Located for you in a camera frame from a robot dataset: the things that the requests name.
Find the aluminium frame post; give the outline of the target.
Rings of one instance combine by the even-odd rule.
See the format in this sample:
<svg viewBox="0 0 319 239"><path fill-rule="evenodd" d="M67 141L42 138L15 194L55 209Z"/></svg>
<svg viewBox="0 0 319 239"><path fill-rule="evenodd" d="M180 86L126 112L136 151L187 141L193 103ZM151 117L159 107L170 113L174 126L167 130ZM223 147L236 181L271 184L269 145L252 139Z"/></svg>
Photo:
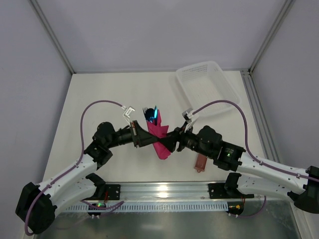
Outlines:
<svg viewBox="0 0 319 239"><path fill-rule="evenodd" d="M269 48L270 44L274 40L277 32L281 28L285 18L289 14L292 6L294 5L295 0L285 0L282 7L280 8L277 16L275 17L275 20L273 21L269 31L266 34L266 37L264 38L259 50L257 51L256 56L254 57L251 66L249 68L250 75L253 74L253 72L256 70L258 64L260 63L263 55Z"/></svg>
<svg viewBox="0 0 319 239"><path fill-rule="evenodd" d="M33 11L35 12L35 15L37 16L39 22L43 26L44 30L46 31L48 37L50 38L51 43L53 44L54 48L56 49L58 55L60 56L61 60L63 61L65 67L68 69L70 74L75 74L75 70L72 67L67 55L65 54L65 51L63 47L61 46L54 30L52 29L49 21L47 20L47 17L45 16L39 2L37 0L29 0L28 1L30 6L32 7Z"/></svg>

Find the right aluminium frame post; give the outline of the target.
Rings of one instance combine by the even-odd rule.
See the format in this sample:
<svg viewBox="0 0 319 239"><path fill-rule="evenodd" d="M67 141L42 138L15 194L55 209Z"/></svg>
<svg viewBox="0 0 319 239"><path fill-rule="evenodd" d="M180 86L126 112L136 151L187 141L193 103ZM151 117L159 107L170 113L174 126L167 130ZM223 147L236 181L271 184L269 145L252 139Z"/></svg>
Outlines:
<svg viewBox="0 0 319 239"><path fill-rule="evenodd" d="M275 20L273 21L269 31L266 34L266 37L264 38L259 50L257 51L256 56L254 57L251 66L249 68L250 75L253 74L253 72L256 70L258 64L260 63L263 55L269 48L270 44L274 40L277 32L281 28L285 18L289 14L292 6L294 5L295 0L285 0L282 7L280 8L277 16L275 17Z"/></svg>

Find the white plastic basket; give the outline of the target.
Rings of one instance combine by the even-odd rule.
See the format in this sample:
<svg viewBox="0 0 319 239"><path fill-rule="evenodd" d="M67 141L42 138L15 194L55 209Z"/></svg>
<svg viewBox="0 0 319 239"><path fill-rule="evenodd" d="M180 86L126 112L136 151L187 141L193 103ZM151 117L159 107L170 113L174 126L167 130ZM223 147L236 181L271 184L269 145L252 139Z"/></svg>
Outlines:
<svg viewBox="0 0 319 239"><path fill-rule="evenodd" d="M182 67L176 71L176 78L194 110L217 100L242 103L239 93L214 61Z"/></svg>

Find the left controller board black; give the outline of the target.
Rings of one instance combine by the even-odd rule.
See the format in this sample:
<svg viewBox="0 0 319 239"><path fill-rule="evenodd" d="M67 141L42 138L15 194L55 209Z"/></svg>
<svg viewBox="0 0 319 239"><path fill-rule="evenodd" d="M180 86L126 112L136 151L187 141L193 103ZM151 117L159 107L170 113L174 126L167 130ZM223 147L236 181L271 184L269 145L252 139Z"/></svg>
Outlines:
<svg viewBox="0 0 319 239"><path fill-rule="evenodd" d="M101 216L101 212L95 212L95 211L104 211L104 208L106 207L105 203L94 203L88 208L88 215L92 219L99 219Z"/></svg>

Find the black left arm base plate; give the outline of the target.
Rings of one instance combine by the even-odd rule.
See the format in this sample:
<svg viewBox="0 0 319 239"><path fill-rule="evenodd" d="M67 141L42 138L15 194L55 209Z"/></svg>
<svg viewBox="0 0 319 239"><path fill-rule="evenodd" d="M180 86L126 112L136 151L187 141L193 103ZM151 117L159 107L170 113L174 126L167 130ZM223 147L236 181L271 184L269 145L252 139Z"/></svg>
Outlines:
<svg viewBox="0 0 319 239"><path fill-rule="evenodd" d="M120 199L121 185L120 184L102 184L97 187L95 193L85 200L109 201Z"/></svg>

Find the controller board black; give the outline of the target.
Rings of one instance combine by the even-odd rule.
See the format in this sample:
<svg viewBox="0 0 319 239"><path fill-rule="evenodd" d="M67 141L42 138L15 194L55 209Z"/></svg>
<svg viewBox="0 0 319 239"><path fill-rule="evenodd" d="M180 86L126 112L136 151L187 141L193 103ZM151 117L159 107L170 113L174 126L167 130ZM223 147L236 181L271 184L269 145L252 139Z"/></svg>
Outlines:
<svg viewBox="0 0 319 239"><path fill-rule="evenodd" d="M228 206L228 210L226 211L228 216L232 216L235 218L240 217L240 215L244 211L244 205L230 205Z"/></svg>
<svg viewBox="0 0 319 239"><path fill-rule="evenodd" d="M94 203L88 208L88 215L92 219L99 219L101 216L101 212L95 212L95 211L104 211L104 208L106 207L105 203Z"/></svg>

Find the left aluminium frame post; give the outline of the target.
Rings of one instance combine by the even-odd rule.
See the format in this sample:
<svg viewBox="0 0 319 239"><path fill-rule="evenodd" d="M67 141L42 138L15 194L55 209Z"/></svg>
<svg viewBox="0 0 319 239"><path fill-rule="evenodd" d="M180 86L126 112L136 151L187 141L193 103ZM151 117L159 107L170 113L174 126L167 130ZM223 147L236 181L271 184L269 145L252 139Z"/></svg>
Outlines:
<svg viewBox="0 0 319 239"><path fill-rule="evenodd" d="M30 6L32 7L33 11L35 12L35 15L37 16L39 22L43 26L44 30L46 31L48 37L50 38L51 43L53 44L54 48L56 49L58 55L60 56L61 60L63 61L65 67L68 69L70 74L75 74L75 70L72 67L67 55L65 54L65 51L63 47L61 46L54 30L52 29L49 21L47 20L47 17L45 16L39 2L37 0L29 0L28 1Z"/></svg>

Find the brown utensil tray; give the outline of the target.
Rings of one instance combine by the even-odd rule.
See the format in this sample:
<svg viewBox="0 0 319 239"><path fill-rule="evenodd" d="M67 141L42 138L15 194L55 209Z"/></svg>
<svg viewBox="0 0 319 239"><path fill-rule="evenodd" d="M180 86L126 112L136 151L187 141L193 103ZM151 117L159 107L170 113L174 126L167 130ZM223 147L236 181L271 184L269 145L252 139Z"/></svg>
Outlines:
<svg viewBox="0 0 319 239"><path fill-rule="evenodd" d="M198 173L204 172L206 168L206 163L207 163L207 157L202 154L198 154L195 165L194 165L194 169Z"/></svg>

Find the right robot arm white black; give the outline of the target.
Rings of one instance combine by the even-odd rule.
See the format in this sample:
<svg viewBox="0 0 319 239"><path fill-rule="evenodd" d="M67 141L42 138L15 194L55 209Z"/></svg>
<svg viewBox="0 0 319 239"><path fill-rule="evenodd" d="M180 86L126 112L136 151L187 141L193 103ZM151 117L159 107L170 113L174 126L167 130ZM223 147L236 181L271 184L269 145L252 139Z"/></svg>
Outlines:
<svg viewBox="0 0 319 239"><path fill-rule="evenodd" d="M225 142L209 126L198 134L176 128L159 142L169 151L188 148L213 160L218 168L229 171L224 190L230 198L264 195L290 201L298 209L319 212L319 169L298 169L249 154L244 148Z"/></svg>

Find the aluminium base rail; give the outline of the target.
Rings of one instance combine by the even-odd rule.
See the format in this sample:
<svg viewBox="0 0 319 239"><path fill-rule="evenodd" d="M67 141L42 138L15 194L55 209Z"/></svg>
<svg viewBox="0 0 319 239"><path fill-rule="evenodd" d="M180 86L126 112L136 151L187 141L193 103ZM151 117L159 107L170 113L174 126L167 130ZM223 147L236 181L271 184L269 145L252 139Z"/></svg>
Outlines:
<svg viewBox="0 0 319 239"><path fill-rule="evenodd" d="M209 183L217 182L116 182L120 184L120 200L210 199Z"/></svg>

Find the blue metallic fork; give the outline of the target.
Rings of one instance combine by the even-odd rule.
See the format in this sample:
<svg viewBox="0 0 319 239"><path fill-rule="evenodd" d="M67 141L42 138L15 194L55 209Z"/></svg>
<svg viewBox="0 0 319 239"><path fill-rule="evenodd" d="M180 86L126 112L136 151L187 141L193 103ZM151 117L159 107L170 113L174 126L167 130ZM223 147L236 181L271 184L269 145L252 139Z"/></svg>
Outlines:
<svg viewBox="0 0 319 239"><path fill-rule="evenodd" d="M143 108L143 113L144 113L145 119L148 119L148 108Z"/></svg>

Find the right side aluminium rail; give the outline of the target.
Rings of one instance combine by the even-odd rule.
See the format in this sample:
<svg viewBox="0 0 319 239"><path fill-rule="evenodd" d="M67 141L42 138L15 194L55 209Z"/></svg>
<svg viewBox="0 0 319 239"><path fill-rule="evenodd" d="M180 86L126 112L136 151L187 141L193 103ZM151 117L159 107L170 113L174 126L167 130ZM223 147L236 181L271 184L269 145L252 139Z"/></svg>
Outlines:
<svg viewBox="0 0 319 239"><path fill-rule="evenodd" d="M247 98L252 110L253 118L261 141L264 155L267 159L280 162L280 156L275 146L275 141L270 131L269 124L266 120L264 110L253 81L253 77L248 69L240 71L242 81L246 90Z"/></svg>

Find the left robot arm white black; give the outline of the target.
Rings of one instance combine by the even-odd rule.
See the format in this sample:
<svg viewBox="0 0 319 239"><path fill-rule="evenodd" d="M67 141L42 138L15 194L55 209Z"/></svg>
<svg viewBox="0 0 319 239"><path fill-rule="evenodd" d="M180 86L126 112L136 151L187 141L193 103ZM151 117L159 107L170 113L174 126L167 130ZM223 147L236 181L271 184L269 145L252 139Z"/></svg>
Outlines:
<svg viewBox="0 0 319 239"><path fill-rule="evenodd" d="M99 124L93 141L75 162L46 181L23 187L15 213L24 222L25 234L44 232L61 212L79 201L104 199L108 185L95 172L112 157L111 148L128 143L144 147L160 139L136 120L120 130L114 130L110 122Z"/></svg>

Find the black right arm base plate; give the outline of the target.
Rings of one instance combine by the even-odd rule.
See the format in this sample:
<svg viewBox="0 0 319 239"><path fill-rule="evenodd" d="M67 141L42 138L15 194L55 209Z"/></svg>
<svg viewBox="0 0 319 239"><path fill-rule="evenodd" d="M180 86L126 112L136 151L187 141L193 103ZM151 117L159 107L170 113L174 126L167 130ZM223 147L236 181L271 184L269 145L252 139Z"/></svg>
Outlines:
<svg viewBox="0 0 319 239"><path fill-rule="evenodd" d="M225 183L209 183L208 193L210 199L252 199L254 194L228 193L224 188Z"/></svg>

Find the right controller board black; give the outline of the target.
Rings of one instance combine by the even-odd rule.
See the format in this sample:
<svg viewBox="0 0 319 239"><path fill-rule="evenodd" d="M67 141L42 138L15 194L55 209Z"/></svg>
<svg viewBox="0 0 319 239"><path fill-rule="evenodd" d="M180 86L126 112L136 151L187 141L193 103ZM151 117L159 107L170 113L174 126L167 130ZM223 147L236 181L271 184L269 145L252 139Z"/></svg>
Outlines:
<svg viewBox="0 0 319 239"><path fill-rule="evenodd" d="M244 205L230 205L228 206L228 210L226 211L228 216L232 216L235 218L240 217L240 215L244 211Z"/></svg>

